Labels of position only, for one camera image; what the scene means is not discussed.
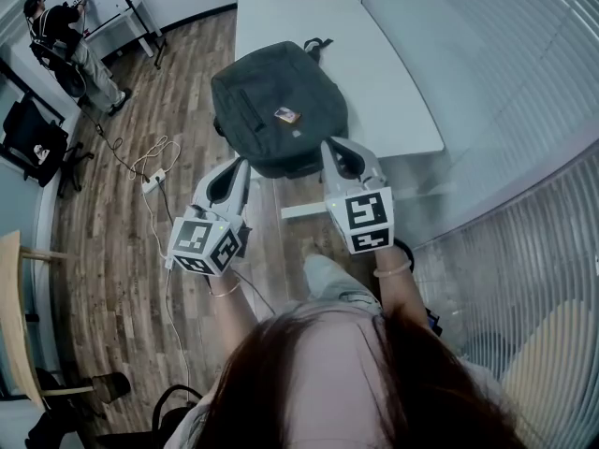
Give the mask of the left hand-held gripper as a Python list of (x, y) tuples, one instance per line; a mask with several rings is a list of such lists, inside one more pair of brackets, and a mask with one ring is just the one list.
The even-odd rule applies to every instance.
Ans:
[(199, 181), (193, 205), (174, 220), (166, 269), (178, 266), (206, 277), (222, 277), (236, 257), (244, 257), (251, 228), (241, 214), (248, 201), (250, 179), (249, 162), (237, 157)]

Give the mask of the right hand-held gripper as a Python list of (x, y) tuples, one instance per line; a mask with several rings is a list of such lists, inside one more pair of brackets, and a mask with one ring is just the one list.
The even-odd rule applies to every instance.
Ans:
[(325, 205), (348, 252), (359, 254), (390, 247), (394, 236), (391, 189), (378, 158), (347, 138), (320, 145)]

